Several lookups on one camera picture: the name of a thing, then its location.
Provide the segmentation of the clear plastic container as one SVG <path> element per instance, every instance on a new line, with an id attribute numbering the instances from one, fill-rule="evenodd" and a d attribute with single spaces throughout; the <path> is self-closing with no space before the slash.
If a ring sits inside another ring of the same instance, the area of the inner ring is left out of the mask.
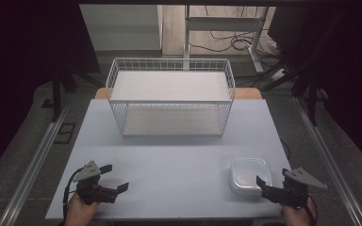
<path id="1" fill-rule="evenodd" d="M 239 157 L 231 162 L 230 185 L 234 192 L 243 196 L 260 196 L 256 183 L 259 177 L 267 186 L 272 185 L 270 165 L 263 159 Z"/>

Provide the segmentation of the dark curtain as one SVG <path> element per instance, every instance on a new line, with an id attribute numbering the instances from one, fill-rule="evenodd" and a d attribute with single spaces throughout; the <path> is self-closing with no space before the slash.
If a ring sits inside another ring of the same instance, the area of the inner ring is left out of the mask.
<path id="1" fill-rule="evenodd" d="M 319 62 L 325 107 L 362 153 L 362 0 L 348 0 Z"/>
<path id="2" fill-rule="evenodd" d="M 0 157 L 28 114 L 36 88 L 58 75 L 75 90 L 75 74 L 100 71 L 81 3 L 0 0 Z"/>

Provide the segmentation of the white metal desk frame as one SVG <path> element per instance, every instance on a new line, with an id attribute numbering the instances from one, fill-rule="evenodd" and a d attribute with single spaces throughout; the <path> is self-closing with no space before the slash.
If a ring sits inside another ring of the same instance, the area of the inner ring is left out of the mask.
<path id="1" fill-rule="evenodd" d="M 230 17 L 191 17 L 190 6 L 185 5 L 185 43 L 183 57 L 189 58 L 189 32 L 190 31 L 228 31 L 228 32 L 254 32 L 253 41 L 248 52 L 257 73 L 263 73 L 263 67 L 257 56 L 257 46 L 267 19 L 269 7 L 264 7 L 259 17 L 230 18 Z"/>

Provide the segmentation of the black metal stand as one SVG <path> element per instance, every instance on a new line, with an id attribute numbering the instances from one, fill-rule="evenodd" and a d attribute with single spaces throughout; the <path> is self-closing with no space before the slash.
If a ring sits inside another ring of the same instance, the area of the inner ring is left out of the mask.
<path id="1" fill-rule="evenodd" d="M 68 68 L 56 68 L 52 75 L 53 89 L 53 118 L 52 122 L 56 122 L 61 112 L 61 90 L 63 86 L 66 92 L 75 92 L 76 83 L 73 78 L 73 73 Z"/>
<path id="2" fill-rule="evenodd" d="M 317 75 L 312 73 L 310 76 L 307 117 L 313 126 L 316 126 L 316 102 L 317 102 Z"/>

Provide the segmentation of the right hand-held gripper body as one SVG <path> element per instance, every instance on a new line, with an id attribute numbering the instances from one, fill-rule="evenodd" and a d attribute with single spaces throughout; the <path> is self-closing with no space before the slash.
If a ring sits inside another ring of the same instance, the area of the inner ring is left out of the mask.
<path id="1" fill-rule="evenodd" d="M 286 197 L 281 201 L 283 205 L 300 208 L 307 205 L 308 188 L 310 186 L 327 189 L 328 186 L 312 176 L 303 168 L 291 169 L 283 182 Z"/>

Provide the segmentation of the person's left hand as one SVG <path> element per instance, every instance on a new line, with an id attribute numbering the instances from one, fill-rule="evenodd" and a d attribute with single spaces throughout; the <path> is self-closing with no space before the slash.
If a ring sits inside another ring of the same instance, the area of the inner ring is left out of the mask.
<path id="1" fill-rule="evenodd" d="M 99 205 L 99 202 L 85 204 L 78 194 L 74 193 L 69 201 L 64 226 L 88 226 L 93 220 Z"/>

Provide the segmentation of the black floor frame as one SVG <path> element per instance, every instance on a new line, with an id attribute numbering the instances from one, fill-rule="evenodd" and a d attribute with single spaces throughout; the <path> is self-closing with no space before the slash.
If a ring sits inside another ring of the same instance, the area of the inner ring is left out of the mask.
<path id="1" fill-rule="evenodd" d="M 64 122 L 60 125 L 58 133 L 55 137 L 55 144 L 69 144 L 76 127 L 75 122 Z"/>

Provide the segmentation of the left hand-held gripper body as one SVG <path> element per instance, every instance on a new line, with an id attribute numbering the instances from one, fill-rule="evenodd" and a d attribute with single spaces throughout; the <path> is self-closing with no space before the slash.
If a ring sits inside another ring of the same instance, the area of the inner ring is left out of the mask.
<path id="1" fill-rule="evenodd" d="M 76 183 L 76 193 L 84 201 L 85 204 L 93 202 L 114 203 L 118 191 L 114 188 L 107 188 L 99 185 L 101 178 L 100 168 L 91 160 L 83 168 L 81 168 L 72 179 Z"/>

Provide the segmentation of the person's right hand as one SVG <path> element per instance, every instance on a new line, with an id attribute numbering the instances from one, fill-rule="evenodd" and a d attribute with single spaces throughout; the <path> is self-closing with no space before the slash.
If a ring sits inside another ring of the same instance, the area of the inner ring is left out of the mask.
<path id="1" fill-rule="evenodd" d="M 303 207 L 294 209 L 290 206 L 282 206 L 281 215 L 284 217 L 287 226 L 313 226 L 313 221 L 317 220 L 317 207 L 311 198 L 307 199 L 307 206 L 310 212 Z"/>

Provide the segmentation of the light wooden board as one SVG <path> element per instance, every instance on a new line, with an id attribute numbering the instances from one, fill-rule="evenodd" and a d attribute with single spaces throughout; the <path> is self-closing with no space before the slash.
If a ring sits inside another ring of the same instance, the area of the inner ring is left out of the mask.
<path id="1" fill-rule="evenodd" d="M 106 99 L 106 89 L 100 88 L 96 91 L 95 99 Z M 256 88 L 236 88 L 236 100 L 261 100 L 262 95 L 259 89 Z"/>

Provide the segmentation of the aluminium rail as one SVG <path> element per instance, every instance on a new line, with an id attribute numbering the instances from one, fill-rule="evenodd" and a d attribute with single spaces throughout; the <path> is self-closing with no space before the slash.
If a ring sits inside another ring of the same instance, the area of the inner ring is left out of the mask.
<path id="1" fill-rule="evenodd" d="M 339 170 L 334 157 L 331 155 L 328 146 L 323 140 L 319 129 L 307 116 L 308 109 L 305 106 L 304 101 L 296 97 L 293 97 L 293 101 L 300 112 L 308 133 L 313 139 L 323 164 L 327 168 L 337 193 L 341 198 L 354 226 L 362 226 L 362 208 L 358 203 L 354 193 L 345 181 L 345 178 L 342 176 L 341 171 Z"/>
<path id="2" fill-rule="evenodd" d="M 42 137 L 37 150 L 34 152 L 34 155 L 32 156 L 20 183 L 16 187 L 5 211 L 0 217 L 0 226 L 14 226 L 14 223 L 16 222 L 25 204 L 26 198 L 41 171 L 41 167 L 46 159 L 46 156 L 48 155 L 53 145 L 59 127 L 63 123 L 63 120 L 68 113 L 70 104 L 71 102 L 67 101 L 62 106 L 62 109 L 56 117 L 56 120 L 51 122 L 46 129 L 44 136 Z"/>

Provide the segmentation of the white power strip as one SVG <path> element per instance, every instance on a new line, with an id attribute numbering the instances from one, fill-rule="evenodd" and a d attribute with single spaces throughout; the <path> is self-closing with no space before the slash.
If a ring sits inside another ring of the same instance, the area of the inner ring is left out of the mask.
<path id="1" fill-rule="evenodd" d="M 281 77 L 283 77 L 288 71 L 285 69 L 280 69 L 278 72 L 276 72 L 275 74 L 273 74 L 271 76 L 271 80 L 275 81 L 280 79 Z"/>

